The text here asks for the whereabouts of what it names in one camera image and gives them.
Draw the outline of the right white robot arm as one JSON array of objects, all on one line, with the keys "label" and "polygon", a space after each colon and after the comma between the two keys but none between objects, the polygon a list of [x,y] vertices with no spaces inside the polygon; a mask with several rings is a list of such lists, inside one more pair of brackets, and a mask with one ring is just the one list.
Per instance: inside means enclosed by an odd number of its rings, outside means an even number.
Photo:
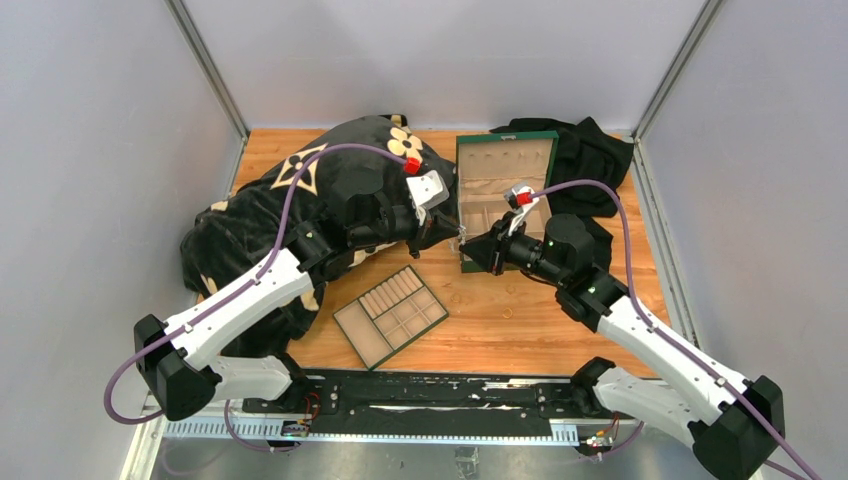
[{"label": "right white robot arm", "polygon": [[555,287],[564,313],[635,355],[665,381],[639,380],[596,357],[572,377],[571,403],[584,417],[624,413],[692,449],[716,479],[748,479],[785,437],[782,389],[695,348],[656,320],[628,287],[594,261],[594,238],[570,214],[551,217],[542,239],[514,226],[513,213],[466,240],[460,251],[482,270],[510,265]]}]

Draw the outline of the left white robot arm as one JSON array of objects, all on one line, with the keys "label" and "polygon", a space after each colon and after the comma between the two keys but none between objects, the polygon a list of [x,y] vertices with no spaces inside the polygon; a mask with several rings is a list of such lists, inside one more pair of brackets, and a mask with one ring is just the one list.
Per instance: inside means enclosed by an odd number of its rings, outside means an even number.
[{"label": "left white robot arm", "polygon": [[325,205],[295,224],[280,247],[208,299],[165,321],[147,315],[134,326],[133,362],[162,414],[191,417],[209,403],[256,398],[283,413],[298,411],[306,386],[281,354],[225,357],[223,349],[273,310],[351,266],[356,252],[405,242],[416,256],[433,238],[455,232],[438,211],[450,197],[436,171],[406,177],[397,205],[383,194],[380,173],[356,169],[334,183]]}]

